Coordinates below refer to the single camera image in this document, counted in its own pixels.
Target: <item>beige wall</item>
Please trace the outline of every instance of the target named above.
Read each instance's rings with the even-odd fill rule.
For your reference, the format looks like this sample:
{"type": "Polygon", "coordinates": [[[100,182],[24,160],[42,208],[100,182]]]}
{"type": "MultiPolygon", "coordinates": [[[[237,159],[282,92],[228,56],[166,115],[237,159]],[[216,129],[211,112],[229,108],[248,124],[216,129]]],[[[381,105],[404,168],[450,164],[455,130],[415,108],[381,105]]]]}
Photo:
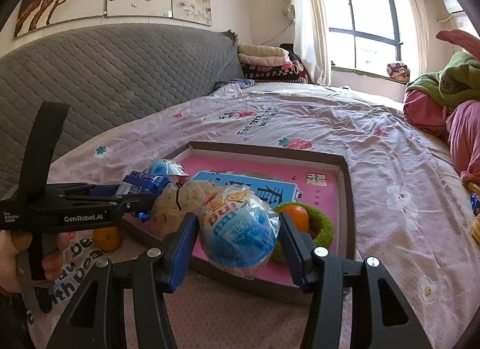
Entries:
{"type": "Polygon", "coordinates": [[[211,0],[212,5],[212,27],[201,24],[190,23],[186,21],[172,20],[164,17],[95,17],[93,19],[74,20],[54,24],[45,28],[38,29],[31,33],[27,33],[17,39],[13,39],[15,21],[17,19],[20,3],[12,12],[7,23],[0,32],[0,56],[30,41],[39,39],[52,33],[66,31],[92,25],[114,24],[114,23],[164,23],[172,25],[180,25],[186,27],[195,27],[209,29],[215,32],[227,31],[232,29],[238,34],[241,43],[251,43],[249,12],[247,8],[247,0],[211,0]]]}
{"type": "MultiPolygon", "coordinates": [[[[262,44],[281,32],[289,24],[283,15],[284,0],[248,0],[250,13],[250,34],[252,44],[262,44]]],[[[428,55],[428,69],[439,71],[450,60],[454,50],[450,44],[435,39],[440,29],[450,29],[449,23],[439,24],[436,19],[447,16],[443,0],[425,0],[429,17],[430,46],[428,55]]],[[[295,38],[294,25],[290,26],[283,35],[266,45],[278,46],[280,43],[293,43],[295,38]]],[[[405,85],[396,82],[358,76],[353,73],[332,72],[332,86],[348,85],[360,92],[378,94],[402,101],[405,85]]]]}

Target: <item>gray quilted cover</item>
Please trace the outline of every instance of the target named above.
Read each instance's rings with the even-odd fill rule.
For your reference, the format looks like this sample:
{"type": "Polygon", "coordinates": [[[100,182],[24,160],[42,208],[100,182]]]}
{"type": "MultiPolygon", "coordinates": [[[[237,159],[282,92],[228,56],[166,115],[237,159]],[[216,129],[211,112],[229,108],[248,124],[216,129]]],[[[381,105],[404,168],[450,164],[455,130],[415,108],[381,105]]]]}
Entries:
{"type": "Polygon", "coordinates": [[[42,101],[71,105],[54,158],[90,138],[243,78],[232,32],[163,24],[75,29],[0,58],[0,197],[18,183],[42,101]]]}

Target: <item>window pane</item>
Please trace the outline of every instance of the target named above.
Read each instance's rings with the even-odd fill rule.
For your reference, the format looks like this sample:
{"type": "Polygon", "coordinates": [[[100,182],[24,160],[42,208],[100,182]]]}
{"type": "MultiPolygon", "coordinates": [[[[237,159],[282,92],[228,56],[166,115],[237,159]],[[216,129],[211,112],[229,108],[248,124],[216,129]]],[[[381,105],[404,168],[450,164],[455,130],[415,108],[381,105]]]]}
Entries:
{"type": "Polygon", "coordinates": [[[330,60],[335,63],[335,66],[355,68],[355,44],[353,35],[328,32],[328,55],[330,56],[330,60]]]}
{"type": "Polygon", "coordinates": [[[329,28],[352,30],[349,0],[323,0],[329,28]]]}
{"type": "Polygon", "coordinates": [[[355,30],[394,39],[388,0],[352,0],[355,30]]]}
{"type": "Polygon", "coordinates": [[[366,38],[355,38],[357,70],[387,75],[387,64],[397,60],[397,48],[391,44],[366,38]]]}

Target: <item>window sill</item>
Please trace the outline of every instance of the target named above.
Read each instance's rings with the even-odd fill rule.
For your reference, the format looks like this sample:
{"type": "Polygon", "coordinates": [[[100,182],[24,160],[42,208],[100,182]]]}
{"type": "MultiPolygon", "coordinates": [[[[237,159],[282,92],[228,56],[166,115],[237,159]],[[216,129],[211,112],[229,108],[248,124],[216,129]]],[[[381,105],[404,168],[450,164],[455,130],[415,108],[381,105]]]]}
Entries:
{"type": "Polygon", "coordinates": [[[380,78],[380,79],[383,79],[383,80],[397,82],[397,83],[400,83],[402,85],[407,84],[407,82],[404,82],[404,81],[398,81],[398,80],[394,80],[393,78],[390,78],[390,77],[385,77],[383,75],[369,73],[368,71],[355,70],[355,69],[352,69],[352,68],[341,68],[341,67],[338,67],[338,66],[332,66],[332,70],[333,71],[339,71],[339,72],[342,72],[342,73],[354,73],[354,74],[357,74],[357,75],[364,75],[364,76],[371,77],[371,78],[380,78]]]}

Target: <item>black window frame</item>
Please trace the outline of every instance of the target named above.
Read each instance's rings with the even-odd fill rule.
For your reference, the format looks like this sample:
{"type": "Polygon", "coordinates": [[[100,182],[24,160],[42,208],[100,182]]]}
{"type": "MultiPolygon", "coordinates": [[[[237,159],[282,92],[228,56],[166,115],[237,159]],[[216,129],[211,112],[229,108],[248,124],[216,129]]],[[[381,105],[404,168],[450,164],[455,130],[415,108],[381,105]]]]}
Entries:
{"type": "Polygon", "coordinates": [[[355,30],[355,18],[353,15],[353,5],[352,5],[352,0],[349,0],[349,5],[350,5],[350,16],[352,20],[352,30],[350,29],[340,29],[340,28],[328,28],[328,31],[330,32],[337,32],[337,33],[346,33],[349,35],[353,35],[353,46],[354,46],[354,51],[355,51],[355,68],[357,68],[357,42],[355,40],[355,37],[361,37],[361,38],[366,38],[370,40],[376,40],[376,41],[381,41],[382,43],[387,43],[395,46],[397,48],[397,60],[401,61],[402,60],[402,42],[400,42],[400,30],[398,28],[398,16],[397,16],[397,8],[395,7],[395,1],[394,0],[388,0],[388,3],[390,4],[390,13],[392,14],[392,23],[393,23],[393,32],[394,32],[394,39],[389,39],[385,38],[383,36],[377,36],[373,35],[371,33],[366,33],[366,32],[359,32],[355,30]]]}

